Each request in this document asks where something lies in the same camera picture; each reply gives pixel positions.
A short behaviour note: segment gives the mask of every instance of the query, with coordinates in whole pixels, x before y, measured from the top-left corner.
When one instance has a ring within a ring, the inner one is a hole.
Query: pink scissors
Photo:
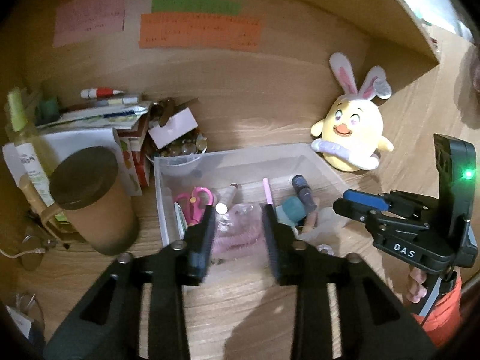
[[[177,202],[178,204],[180,204],[180,200],[186,200],[188,203],[188,209],[182,207],[182,211],[185,215],[188,226],[198,225],[202,220],[205,208],[200,208],[200,205],[202,204],[202,201],[200,199],[200,192],[205,192],[207,194],[207,205],[212,205],[214,201],[213,193],[208,188],[203,187],[195,187],[191,194],[181,193],[175,198],[175,202]]]

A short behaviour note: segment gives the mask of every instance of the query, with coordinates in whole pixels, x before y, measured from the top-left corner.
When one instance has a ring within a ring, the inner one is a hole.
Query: pink pen
[[[267,178],[263,179],[263,189],[265,190],[265,196],[267,198],[267,204],[271,204],[273,206],[272,190],[270,189],[270,184],[268,183]]]

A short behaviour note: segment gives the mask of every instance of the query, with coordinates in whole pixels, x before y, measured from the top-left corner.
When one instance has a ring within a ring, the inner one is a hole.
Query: pen
[[[137,104],[142,100],[141,94],[126,94],[123,96],[113,97],[102,100],[91,100],[85,103],[73,104],[68,107],[62,108],[60,112],[80,111],[87,108],[106,107],[107,105],[119,105],[119,104]]]
[[[265,197],[267,199],[267,204],[271,204],[273,206],[272,190],[270,189],[270,183],[268,182],[267,178],[263,179],[263,189],[265,190]]]
[[[82,99],[96,99],[98,97],[111,97],[114,95],[121,95],[124,91],[119,91],[112,88],[90,88],[84,89],[80,92]]]
[[[117,112],[113,114],[104,114],[103,117],[108,118],[108,117],[132,116],[132,115],[142,115],[142,113],[136,112],[134,110],[130,110],[130,111],[124,111],[124,112]]]

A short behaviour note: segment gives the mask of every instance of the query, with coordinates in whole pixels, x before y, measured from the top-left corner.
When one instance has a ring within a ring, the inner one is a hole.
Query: cable
[[[29,253],[43,254],[45,252],[46,252],[45,248],[37,247],[34,250],[26,250],[26,251],[23,251],[22,253],[18,253],[18,254],[14,254],[13,256],[10,256],[9,254],[5,253],[2,249],[0,249],[0,253],[3,254],[5,257],[8,257],[9,259],[16,259]]]

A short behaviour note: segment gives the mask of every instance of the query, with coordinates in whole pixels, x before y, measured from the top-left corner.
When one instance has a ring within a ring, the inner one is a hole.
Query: glue stick
[[[215,211],[217,211],[219,214],[226,214],[229,208],[232,205],[233,198],[235,197],[235,194],[237,193],[239,186],[237,184],[231,184],[223,194],[222,198],[220,199],[220,202],[215,206]]]

